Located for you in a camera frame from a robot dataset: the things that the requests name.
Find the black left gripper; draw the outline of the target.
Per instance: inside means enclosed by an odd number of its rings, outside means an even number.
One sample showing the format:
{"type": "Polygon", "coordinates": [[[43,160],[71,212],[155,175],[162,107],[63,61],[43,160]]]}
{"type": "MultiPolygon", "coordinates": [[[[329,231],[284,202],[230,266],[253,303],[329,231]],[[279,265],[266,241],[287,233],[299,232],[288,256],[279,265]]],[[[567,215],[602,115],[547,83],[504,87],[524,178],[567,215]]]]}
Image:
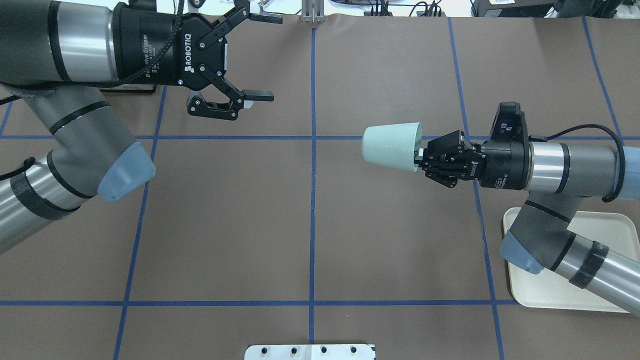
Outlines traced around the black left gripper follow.
{"type": "Polygon", "coordinates": [[[209,21],[198,13],[158,13],[135,3],[113,11],[112,31],[119,82],[180,85],[193,91],[190,116],[235,121],[254,102],[272,102],[268,90],[238,89],[226,78],[227,40],[243,21],[283,24],[281,14],[265,12],[249,0],[234,0],[221,18],[209,21]],[[201,90],[212,85],[226,102],[207,101],[201,90]]]}

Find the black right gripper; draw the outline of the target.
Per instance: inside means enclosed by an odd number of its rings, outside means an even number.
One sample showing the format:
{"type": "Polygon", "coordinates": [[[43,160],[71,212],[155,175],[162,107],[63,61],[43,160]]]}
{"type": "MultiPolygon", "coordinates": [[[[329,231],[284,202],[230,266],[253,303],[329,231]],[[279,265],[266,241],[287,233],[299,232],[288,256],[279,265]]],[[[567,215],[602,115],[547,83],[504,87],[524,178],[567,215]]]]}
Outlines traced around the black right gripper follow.
{"type": "Polygon", "coordinates": [[[419,160],[426,178],[448,188],[458,181],[479,179],[483,188],[522,191],[530,174],[530,141],[488,140],[480,146],[470,142],[462,130],[455,130],[428,141],[419,150],[419,160]]]}

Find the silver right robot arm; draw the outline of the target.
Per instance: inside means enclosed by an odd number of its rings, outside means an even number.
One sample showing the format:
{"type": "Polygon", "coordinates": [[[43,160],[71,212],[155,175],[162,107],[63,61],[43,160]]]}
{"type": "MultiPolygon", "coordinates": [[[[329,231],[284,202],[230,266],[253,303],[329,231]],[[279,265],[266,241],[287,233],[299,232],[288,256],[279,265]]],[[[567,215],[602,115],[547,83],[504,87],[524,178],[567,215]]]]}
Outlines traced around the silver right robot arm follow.
{"type": "Polygon", "coordinates": [[[639,150],[613,139],[615,146],[569,145],[507,126],[477,144],[455,131],[418,146],[413,161],[427,178],[449,188],[477,180],[485,188],[526,191],[503,235],[503,259],[531,274],[555,272],[638,315],[639,262],[569,229],[586,198],[639,198],[639,150]]]}

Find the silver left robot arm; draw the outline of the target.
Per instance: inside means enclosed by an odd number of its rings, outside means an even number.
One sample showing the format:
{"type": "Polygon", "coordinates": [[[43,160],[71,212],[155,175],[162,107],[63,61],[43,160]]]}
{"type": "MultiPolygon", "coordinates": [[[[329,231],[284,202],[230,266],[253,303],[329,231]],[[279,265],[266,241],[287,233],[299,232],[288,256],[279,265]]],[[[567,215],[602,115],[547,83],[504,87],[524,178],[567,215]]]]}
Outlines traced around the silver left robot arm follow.
{"type": "Polygon", "coordinates": [[[121,85],[188,88],[190,116],[226,121],[269,91],[226,80],[227,36],[243,21],[281,24],[249,0],[222,17],[199,14],[201,0],[178,0],[162,13],[155,0],[114,9],[62,0],[1,2],[1,88],[23,100],[58,146],[1,176],[1,251],[6,253],[94,196],[114,202],[156,173],[102,89],[121,85]]]}

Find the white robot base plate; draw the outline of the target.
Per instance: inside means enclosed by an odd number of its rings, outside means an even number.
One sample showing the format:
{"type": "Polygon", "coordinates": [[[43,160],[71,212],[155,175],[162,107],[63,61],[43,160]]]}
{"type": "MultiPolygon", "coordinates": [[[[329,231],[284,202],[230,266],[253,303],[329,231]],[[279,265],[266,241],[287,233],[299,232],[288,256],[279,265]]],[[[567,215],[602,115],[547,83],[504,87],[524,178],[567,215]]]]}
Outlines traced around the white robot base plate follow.
{"type": "Polygon", "coordinates": [[[245,360],[375,360],[373,344],[264,344],[251,345],[245,360]]]}

